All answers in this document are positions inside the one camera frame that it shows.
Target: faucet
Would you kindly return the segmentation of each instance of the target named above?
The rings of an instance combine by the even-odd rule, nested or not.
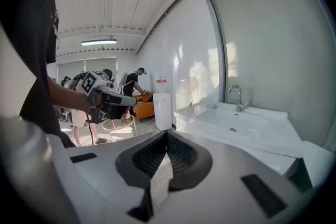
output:
[[[230,87],[229,89],[229,93],[231,93],[232,89],[233,88],[237,88],[238,91],[239,91],[239,96],[238,96],[238,101],[237,101],[237,105],[236,105],[236,111],[241,111],[241,110],[244,110],[246,109],[246,107],[248,106],[248,104],[250,104],[250,101],[247,101],[246,104],[242,105],[242,89],[241,87],[239,87],[238,85],[233,85]]]

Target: white cloth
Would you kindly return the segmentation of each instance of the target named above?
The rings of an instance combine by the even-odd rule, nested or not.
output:
[[[71,109],[72,123],[74,126],[81,128],[84,127],[84,122],[87,120],[86,113],[80,110]]]

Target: white sink basin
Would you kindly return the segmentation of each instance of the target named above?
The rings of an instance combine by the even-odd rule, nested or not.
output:
[[[201,101],[174,112],[174,115],[202,130],[202,136],[209,139],[220,141],[223,137],[263,151],[302,157],[301,139],[286,112],[257,108],[238,112],[234,104],[216,103],[216,109],[209,109],[207,104]]]

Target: fluorescent light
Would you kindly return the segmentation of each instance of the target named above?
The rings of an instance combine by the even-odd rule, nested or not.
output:
[[[88,45],[110,45],[110,44],[116,44],[116,39],[106,39],[106,40],[90,40],[90,41],[83,41],[82,46],[88,46]]]

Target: sneaker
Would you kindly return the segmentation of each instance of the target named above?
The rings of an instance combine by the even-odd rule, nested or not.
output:
[[[98,144],[103,144],[103,143],[106,143],[107,142],[107,138],[101,138],[99,137],[96,141],[95,141],[95,144],[98,145]]]

